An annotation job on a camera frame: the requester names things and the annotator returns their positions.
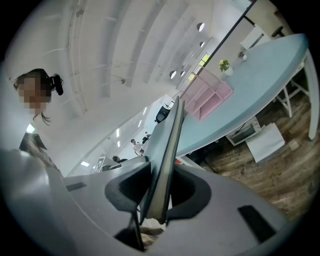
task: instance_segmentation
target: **light blue table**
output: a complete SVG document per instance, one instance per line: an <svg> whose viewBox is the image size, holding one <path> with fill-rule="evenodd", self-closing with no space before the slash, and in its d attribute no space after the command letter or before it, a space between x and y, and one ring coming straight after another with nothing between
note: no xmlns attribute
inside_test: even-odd
<svg viewBox="0 0 320 256"><path fill-rule="evenodd" d="M308 40L303 34L266 42L249 49L246 54L247 61L235 64L233 75L225 79L233 89L233 94L201 121L189 114L185 117L177 157L220 139L255 116L286 86L302 60L308 55L311 58ZM306 58L305 62L306 68L313 66L312 58L311 60ZM308 77L306 72L308 83L312 82L314 85L312 89L309 85L309 90L318 90L316 104L312 104L310 97L311 108L314 106L319 108L318 81L314 73ZM316 111L315 108L313 110L315 112L312 114L311 110L311 118L314 115L318 125L319 110Z"/></svg>

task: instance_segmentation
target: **small plant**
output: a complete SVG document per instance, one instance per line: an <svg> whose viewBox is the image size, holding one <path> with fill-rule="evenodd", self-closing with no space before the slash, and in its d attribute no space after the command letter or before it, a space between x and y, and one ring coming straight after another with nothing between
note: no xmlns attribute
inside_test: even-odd
<svg viewBox="0 0 320 256"><path fill-rule="evenodd" d="M245 56L245 53L243 51L239 51L238 58L241 59L243 56Z"/></svg>
<svg viewBox="0 0 320 256"><path fill-rule="evenodd" d="M229 62L225 59L225 60L220 60L219 66L220 66L221 72L223 72L223 71L226 71L226 70L230 67L230 64L229 64Z"/></svg>

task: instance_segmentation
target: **pink storage box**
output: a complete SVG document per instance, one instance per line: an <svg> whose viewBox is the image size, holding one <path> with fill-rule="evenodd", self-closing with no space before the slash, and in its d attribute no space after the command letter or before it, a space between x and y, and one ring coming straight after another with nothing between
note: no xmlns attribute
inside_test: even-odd
<svg viewBox="0 0 320 256"><path fill-rule="evenodd" d="M188 114L202 120L234 91L226 82L206 69L199 75L193 74L194 79L181 94L180 99L184 101L184 109Z"/></svg>

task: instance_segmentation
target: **wooden floor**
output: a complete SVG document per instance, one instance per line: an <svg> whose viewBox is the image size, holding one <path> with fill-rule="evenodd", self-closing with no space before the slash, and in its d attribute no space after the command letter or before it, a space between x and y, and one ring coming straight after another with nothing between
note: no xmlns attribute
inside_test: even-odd
<svg viewBox="0 0 320 256"><path fill-rule="evenodd" d="M261 126L275 123L280 130L285 145L277 152L255 163L245 142L234 147L224 137L219 141L222 153L205 160L216 173L244 183L293 220L308 210L319 187L320 130L313 141L308 138L311 106L306 95L299 92L290 102L292 118L279 102L256 116Z"/></svg>

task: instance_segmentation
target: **desk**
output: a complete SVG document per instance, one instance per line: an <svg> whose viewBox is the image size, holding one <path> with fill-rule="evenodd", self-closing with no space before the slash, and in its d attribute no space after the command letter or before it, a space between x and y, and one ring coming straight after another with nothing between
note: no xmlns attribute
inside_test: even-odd
<svg viewBox="0 0 320 256"><path fill-rule="evenodd" d="M319 119L319 85L307 38L303 34L285 36L253 47L246 54L247 61L235 63L233 75L225 79L233 94L201 121L189 114L185 117L177 157L220 139L255 116L286 86L305 57L305 73L310 95L313 95L310 97L309 137L315 137Z"/></svg>

